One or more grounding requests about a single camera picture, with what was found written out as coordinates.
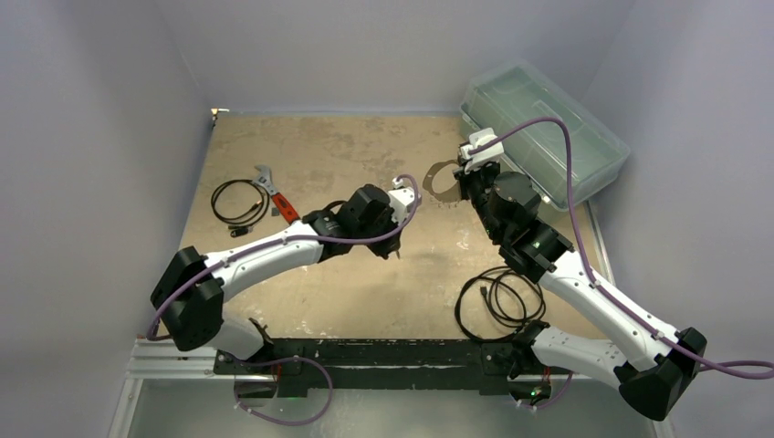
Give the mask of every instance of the coiled black cable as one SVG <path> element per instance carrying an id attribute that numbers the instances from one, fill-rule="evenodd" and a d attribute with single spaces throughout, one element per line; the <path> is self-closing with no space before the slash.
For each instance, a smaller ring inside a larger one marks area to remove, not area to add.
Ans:
<path id="1" fill-rule="evenodd" d="M 534 313 L 528 315 L 527 304 L 524 302 L 524 298 L 522 298 L 513 287 L 503 282 L 503 280 L 509 276 L 514 276 L 516 278 L 520 278 L 521 280 L 523 280 L 525 283 L 529 285 L 529 287 L 532 288 L 532 291 L 535 293 L 535 295 L 538 296 L 540 300 L 540 304 L 538 305 L 538 309 L 535 310 Z M 497 321 L 497 323 L 499 323 L 504 327 L 508 327 L 509 329 L 513 329 L 512 333 L 506 336 L 503 336 L 501 338 L 484 339 L 474 334 L 462 323 L 462 317 L 460 315 L 461 309 L 462 309 L 462 297 L 465 295 L 468 289 L 470 289 L 475 283 L 478 283 L 478 282 L 489 283 L 489 287 L 481 287 L 479 289 L 481 292 L 481 296 L 484 299 L 484 303 L 486 304 L 486 309 L 489 311 L 489 314 L 492 315 L 495 321 Z M 512 297 L 516 299 L 516 301 L 518 301 L 519 306 L 521 307 L 521 318 L 510 316 L 503 309 L 502 305 L 500 304 L 500 296 L 499 296 L 500 291 L 503 289 L 505 289 Z M 516 333 L 519 333 L 529 322 L 533 320 L 540 320 L 545 315 L 546 315 L 546 299 L 543 297 L 542 287 L 540 287 L 540 285 L 536 285 L 532 283 L 531 281 L 527 280 L 523 276 L 518 275 L 507 266 L 498 266 L 498 267 L 490 268 L 482 272 L 481 274 L 467 280 L 465 284 L 462 286 L 462 289 L 460 289 L 460 295 L 457 298 L 457 302 L 455 304 L 455 319 L 457 321 L 457 325 L 462 330 L 462 332 L 465 333 L 465 336 L 479 343 L 509 342 L 513 339 Z"/>
<path id="2" fill-rule="evenodd" d="M 250 206 L 250 208 L 238 215 L 238 216 L 225 216 L 223 214 L 220 214 L 217 211 L 217 200 L 220 197 L 220 195 L 223 193 L 225 189 L 228 187 L 231 187 L 234 184 L 237 183 L 243 183 L 247 184 L 250 187 L 256 189 L 258 192 L 258 195 L 260 196 L 260 199 L 256 201 L 253 205 Z M 231 230 L 231 236 L 232 237 L 238 237 L 240 235 L 246 235 L 250 231 L 252 231 L 253 226 L 260 222 L 261 219 L 266 216 L 266 213 L 268 211 L 268 205 L 269 205 L 269 195 L 265 188 L 253 184 L 250 180 L 229 180 L 226 181 L 219 186 L 215 188 L 213 191 L 212 196 L 210 196 L 210 207 L 213 209 L 213 214 L 215 217 L 218 218 L 221 222 L 228 225 L 228 229 Z"/>

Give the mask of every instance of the tan tabletop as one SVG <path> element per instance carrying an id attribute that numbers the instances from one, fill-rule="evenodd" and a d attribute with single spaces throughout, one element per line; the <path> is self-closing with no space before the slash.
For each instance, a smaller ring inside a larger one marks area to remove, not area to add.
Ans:
<path id="1" fill-rule="evenodd" d="M 267 214 L 248 235 L 232 238 L 210 209 L 215 187 L 252 179 L 254 166 L 271 167 L 275 186 L 300 215 L 349 199 L 365 183 L 391 188 L 391 179 L 410 173 L 420 184 L 437 162 L 453 160 L 462 141 L 454 117 L 264 117 L 224 116 L 214 128 L 181 247 L 200 253 L 244 245 L 285 228 L 282 216 Z M 453 167 L 433 180 L 435 192 L 454 185 Z M 226 189 L 223 214 L 239 214 L 256 200 L 249 187 Z M 314 266 L 287 271 L 250 287 L 227 303 L 227 311 L 268 324 L 272 337 L 461 339 L 454 319 L 460 287 L 472 276 L 502 266 L 469 202 L 442 202 L 423 191 L 424 202 L 403 231 L 401 260 L 382 260 L 365 247 Z M 585 207 L 578 216 L 592 262 L 594 233 Z M 569 217 L 551 223 L 570 240 Z M 529 305 L 538 301 L 517 280 L 509 282 Z M 463 321 L 479 336 L 502 336 L 487 313 L 478 287 L 463 300 Z M 575 309 L 547 291 L 544 320 L 570 333 L 604 336 Z M 518 316 L 510 299 L 505 307 Z"/>

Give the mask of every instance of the gray wall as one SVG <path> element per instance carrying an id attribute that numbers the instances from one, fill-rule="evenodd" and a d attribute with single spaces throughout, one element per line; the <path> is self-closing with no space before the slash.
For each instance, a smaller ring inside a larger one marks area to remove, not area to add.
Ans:
<path id="1" fill-rule="evenodd" d="M 208 117 L 152 0 L 0 1 L 0 435 L 107 433 Z"/>
<path id="2" fill-rule="evenodd" d="M 638 1 L 584 103 L 632 146 L 600 196 L 619 286 L 709 338 L 713 360 L 774 359 L 774 4 Z M 700 375 L 678 436 L 769 437 L 770 381 Z"/>
<path id="3" fill-rule="evenodd" d="M 212 106 L 456 110 L 521 56 L 580 98 L 633 0 L 158 0 Z"/>

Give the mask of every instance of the purple cable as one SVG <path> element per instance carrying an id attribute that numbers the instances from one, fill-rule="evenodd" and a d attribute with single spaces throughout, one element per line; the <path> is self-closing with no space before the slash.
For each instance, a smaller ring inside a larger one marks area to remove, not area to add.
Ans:
<path id="1" fill-rule="evenodd" d="M 411 209 L 411 212 L 409 212 L 409 216 L 406 218 L 406 220 L 403 221 L 401 224 L 398 224 L 398 227 L 395 228 L 394 230 L 392 230 L 389 233 L 386 233 L 384 235 L 379 235 L 379 236 L 376 236 L 376 237 L 371 237 L 371 238 L 368 238 L 368 239 L 340 239 L 340 238 L 336 238 L 336 237 L 325 237 L 325 236 L 322 236 L 322 235 L 292 235 L 292 236 L 287 237 L 284 241 L 283 241 L 283 239 L 276 239 L 276 240 L 268 241 L 268 242 L 265 242 L 263 244 L 256 245 L 256 246 L 244 249 L 244 250 L 242 250 L 242 251 L 240 251 L 238 253 L 235 253 L 235 254 L 229 256 L 228 257 L 228 261 L 229 262 L 233 262 L 233 261 L 238 260 L 241 257 L 247 256 L 248 254 L 252 254 L 252 253 L 254 253 L 256 251 L 260 251 L 262 249 L 266 249 L 266 248 L 269 248 L 269 247 L 275 246 L 275 245 L 284 245 L 287 242 L 294 242 L 294 241 L 297 241 L 297 240 L 316 240 L 318 242 L 329 242 L 329 243 L 332 243 L 332 244 L 345 244 L 345 245 L 369 245 L 369 244 L 374 244 L 376 242 L 380 242 L 380 241 L 385 240 L 385 239 L 389 239 L 390 237 L 393 237 L 394 235 L 397 235 L 398 233 L 400 233 L 406 227 L 406 225 L 408 225 L 412 221 L 414 215 L 416 214 L 417 207 L 419 207 L 419 204 L 422 203 L 422 196 L 421 196 L 421 194 L 419 192 L 419 184 L 417 184 L 416 180 L 411 175 L 409 175 L 409 174 L 399 175 L 398 178 L 406 179 L 406 180 L 409 180 L 409 182 L 411 182 L 411 185 L 412 185 L 412 188 L 413 188 L 413 192 L 414 192 L 414 196 L 416 196 L 416 200 L 415 200 L 413 208 Z M 159 321 L 161 320 L 161 317 L 164 314 L 164 312 L 167 310 L 167 308 L 169 308 L 169 306 L 172 304 L 172 302 L 175 299 L 177 299 L 183 292 L 188 290 L 189 287 L 193 286 L 197 281 L 201 280 L 202 278 L 212 274 L 215 270 L 220 269 L 221 267 L 223 267 L 224 262 L 225 262 L 224 260 L 221 260 L 221 261 L 215 263 L 214 265 L 205 268 L 204 270 L 202 270 L 201 272 L 199 272 L 195 276 L 191 277 L 190 280 L 188 280 L 185 283 L 183 283 L 183 285 L 178 287 L 174 292 L 172 292 L 172 294 L 169 295 L 169 297 L 167 297 L 167 299 L 164 300 L 164 302 L 156 310 L 156 313 L 153 315 L 153 321 L 151 322 L 151 326 L 148 327 L 148 331 L 145 334 L 145 338 L 147 340 L 154 340 L 154 341 L 155 340 L 169 339 L 171 337 L 169 335 L 161 336 L 161 337 L 157 337 L 156 336 L 156 329 L 159 326 Z M 325 402 L 325 405 L 322 407 L 322 409 L 318 413 L 312 415 L 311 417 L 307 418 L 306 420 L 301 420 L 301 421 L 297 421 L 297 422 L 280 420 L 278 418 L 274 418 L 274 417 L 270 417 L 268 415 L 265 415 L 265 414 L 263 414 L 261 412 L 254 411 L 251 408 L 247 408 L 244 404 L 242 404 L 242 402 L 239 401 L 239 397 L 238 397 L 238 395 L 236 394 L 236 391 L 235 391 L 234 392 L 234 397 L 236 398 L 236 403 L 237 403 L 237 405 L 240 408 L 245 410 L 245 412 L 248 412 L 248 413 L 250 413 L 252 415 L 255 415 L 256 417 L 262 418 L 262 419 L 264 419 L 264 420 L 266 420 L 268 422 L 273 422 L 273 423 L 276 423 L 276 424 L 281 424 L 281 425 L 285 425 L 285 426 L 302 426 L 304 424 L 309 424 L 311 422 L 315 422 L 330 407 L 330 402 L 333 400 L 333 379 L 330 377 L 330 374 L 328 374 L 328 372 L 325 370 L 325 367 L 323 367 L 322 365 L 320 365 L 319 363 L 317 363 L 316 361 L 314 361 L 312 359 L 293 357 L 293 358 L 284 358 L 284 359 L 278 359 L 278 360 L 271 360 L 271 361 L 268 361 L 268 362 L 261 362 L 261 363 L 247 362 L 247 361 L 240 360 L 240 359 L 237 359 L 237 358 L 233 358 L 233 359 L 236 360 L 239 363 L 242 363 L 242 364 L 245 364 L 245 365 L 254 366 L 254 367 L 271 366 L 271 365 L 277 365 L 277 364 L 287 363 L 287 362 L 296 362 L 296 361 L 307 362 L 308 364 L 310 364 L 310 365 L 314 366 L 315 368 L 317 368 L 318 370 L 320 370 L 322 372 L 322 375 L 325 376 L 325 380 L 328 381 L 328 389 L 329 389 L 328 400 Z"/>
<path id="2" fill-rule="evenodd" d="M 580 260 L 583 263 L 583 270 L 586 271 L 586 275 L 589 276 L 589 280 L 592 283 L 594 283 L 595 281 L 597 281 L 597 278 L 593 274 L 593 269 L 591 269 L 589 258 L 586 255 L 586 247 L 583 245 L 583 240 L 581 239 L 581 229 L 578 227 L 578 219 L 575 217 L 575 208 L 574 208 L 575 201 L 572 196 L 572 153 L 570 149 L 570 132 L 567 129 L 567 125 L 564 124 L 564 121 L 562 121 L 561 119 L 557 119 L 555 117 L 538 117 L 536 119 L 525 121 L 524 123 L 518 125 L 516 128 L 506 132 L 503 135 L 498 136 L 497 138 L 488 142 L 487 144 L 481 147 L 475 148 L 474 150 L 470 151 L 470 154 L 474 155 L 476 153 L 489 149 L 492 146 L 500 143 L 504 139 L 510 137 L 511 135 L 519 132 L 520 130 L 523 130 L 529 126 L 532 126 L 535 123 L 541 123 L 543 121 L 550 121 L 552 123 L 556 123 L 561 128 L 562 134 L 564 134 L 564 144 L 567 149 L 567 202 L 568 202 L 568 205 L 570 206 L 570 221 L 572 222 L 572 232 L 575 234 L 575 240 L 578 242 L 578 252 L 580 254 Z M 694 352 L 689 351 L 683 346 L 678 345 L 675 342 L 672 342 L 670 339 L 665 338 L 664 333 L 659 333 L 659 331 L 656 328 L 648 324 L 646 320 L 640 318 L 639 315 L 637 315 L 631 309 L 626 307 L 626 305 L 624 305 L 621 301 L 619 301 L 616 297 L 614 297 L 602 285 L 596 286 L 596 289 L 599 290 L 600 293 L 605 298 L 607 298 L 610 302 L 612 302 L 618 309 L 620 309 L 623 313 L 625 313 L 631 319 L 636 321 L 637 324 L 642 326 L 643 329 L 647 330 L 651 335 L 653 335 L 654 339 L 661 340 L 664 344 L 668 345 L 670 348 L 676 349 L 681 354 L 704 365 L 699 369 L 699 371 L 717 370 L 725 374 L 728 374 L 730 376 L 739 377 L 740 379 L 750 379 L 750 380 L 765 380 L 765 379 L 774 378 L 774 363 L 766 360 L 732 360 L 729 362 L 715 363 L 712 360 L 705 359 L 695 354 Z M 747 371 L 734 370 L 733 368 L 735 367 L 769 368 L 769 371 L 747 372 Z"/>
<path id="3" fill-rule="evenodd" d="M 328 374 L 328 372 L 325 370 L 325 367 L 323 367 L 322 365 L 320 365 L 319 363 L 317 363 L 312 359 L 293 357 L 293 358 L 284 358 L 284 359 L 270 360 L 268 362 L 258 363 L 258 362 L 248 362 L 246 360 L 240 360 L 235 358 L 234 356 L 231 356 L 231 360 L 250 367 L 270 367 L 272 365 L 281 365 L 283 363 L 288 363 L 288 362 L 306 362 L 309 365 L 320 370 L 320 372 L 322 372 L 322 375 L 325 377 L 325 380 L 328 382 L 328 399 L 325 400 L 325 404 L 322 406 L 322 409 L 320 409 L 317 413 L 315 413 L 311 417 L 305 420 L 298 420 L 298 421 L 280 420 L 278 418 L 270 417 L 264 413 L 258 412 L 252 408 L 245 406 L 239 400 L 239 394 L 236 393 L 236 385 L 235 385 L 234 399 L 236 400 L 236 405 L 239 406 L 243 411 L 249 413 L 250 415 L 255 415 L 258 418 L 262 418 L 274 424 L 279 424 L 280 426 L 304 426 L 319 420 L 319 418 L 322 417 L 323 414 L 325 414 L 325 411 L 328 410 L 328 408 L 330 407 L 330 403 L 333 401 L 333 379 L 330 377 L 330 374 Z"/>

